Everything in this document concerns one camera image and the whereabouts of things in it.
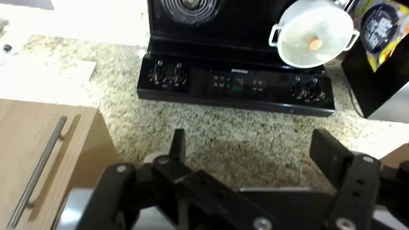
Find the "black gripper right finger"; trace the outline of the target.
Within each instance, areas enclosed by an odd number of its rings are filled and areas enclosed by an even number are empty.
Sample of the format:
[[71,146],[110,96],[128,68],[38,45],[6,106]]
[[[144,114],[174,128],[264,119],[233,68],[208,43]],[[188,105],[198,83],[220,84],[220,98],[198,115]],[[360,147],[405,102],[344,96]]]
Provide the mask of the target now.
[[314,129],[309,156],[333,188],[339,188],[354,154],[328,130]]

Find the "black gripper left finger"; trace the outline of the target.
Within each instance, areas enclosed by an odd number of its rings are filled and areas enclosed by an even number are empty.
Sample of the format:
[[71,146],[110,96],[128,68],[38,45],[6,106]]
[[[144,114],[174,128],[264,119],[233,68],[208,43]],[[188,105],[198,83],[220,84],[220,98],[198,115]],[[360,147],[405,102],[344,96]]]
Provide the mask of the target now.
[[185,161],[185,130],[184,129],[175,129],[169,154],[180,161]]

